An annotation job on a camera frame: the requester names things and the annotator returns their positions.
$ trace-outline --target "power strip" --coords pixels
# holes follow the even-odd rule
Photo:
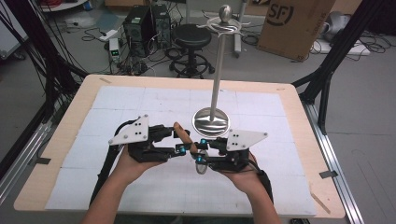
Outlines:
[[[117,33],[116,30],[110,30],[109,32],[106,33],[106,35],[102,35],[101,37],[99,37],[99,39],[108,40],[109,38],[111,38],[111,36],[113,36],[116,33]]]

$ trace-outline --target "silver metal pole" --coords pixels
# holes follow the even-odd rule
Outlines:
[[[224,58],[225,37],[226,35],[221,35],[219,37],[218,58],[216,59],[216,76],[213,81],[212,105],[210,106],[210,121],[215,119],[216,105],[218,103],[221,67]]]

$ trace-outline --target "stool seat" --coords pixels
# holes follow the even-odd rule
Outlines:
[[[210,43],[212,34],[196,24],[183,24],[172,31],[172,39],[182,48],[201,49]]]

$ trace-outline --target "round metal base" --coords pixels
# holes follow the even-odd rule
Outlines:
[[[230,119],[221,110],[215,110],[215,117],[210,121],[210,107],[199,110],[192,117],[192,126],[195,131],[205,137],[219,137],[230,129]]]

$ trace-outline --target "stool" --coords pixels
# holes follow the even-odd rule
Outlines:
[[[206,28],[198,28],[195,24],[183,24],[172,31],[172,39],[177,45],[183,49],[187,49],[187,52],[174,59],[169,65],[171,71],[177,72],[177,77],[200,76],[201,79],[204,79],[202,73],[207,69],[209,70],[209,74],[215,73],[215,68],[207,59],[195,53],[196,50],[208,45],[212,39],[212,34]],[[188,60],[181,60],[186,55],[188,56]]]

